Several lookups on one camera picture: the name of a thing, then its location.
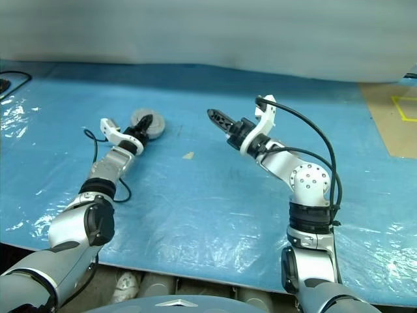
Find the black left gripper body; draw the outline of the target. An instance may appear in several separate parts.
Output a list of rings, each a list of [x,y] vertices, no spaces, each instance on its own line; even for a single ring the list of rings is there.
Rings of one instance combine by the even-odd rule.
[[[127,127],[123,134],[133,136],[141,143],[147,143],[147,132],[140,127]]]

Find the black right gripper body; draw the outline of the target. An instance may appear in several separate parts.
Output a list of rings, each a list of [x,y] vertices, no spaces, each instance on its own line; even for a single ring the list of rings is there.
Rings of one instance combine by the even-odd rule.
[[[240,150],[243,141],[248,134],[255,128],[256,124],[247,118],[242,118],[240,121],[235,122],[231,127],[231,135],[227,138],[227,143],[236,150]]]

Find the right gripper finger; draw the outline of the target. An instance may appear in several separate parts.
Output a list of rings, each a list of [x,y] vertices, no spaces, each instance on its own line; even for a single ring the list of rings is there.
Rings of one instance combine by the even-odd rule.
[[[215,121],[214,124],[220,129],[222,130],[226,136],[230,136],[230,129],[233,126],[232,122],[228,122],[228,121]]]
[[[220,110],[208,109],[207,115],[210,121],[223,132],[230,132],[231,127],[235,124],[235,121],[232,120],[232,118],[228,117]]]

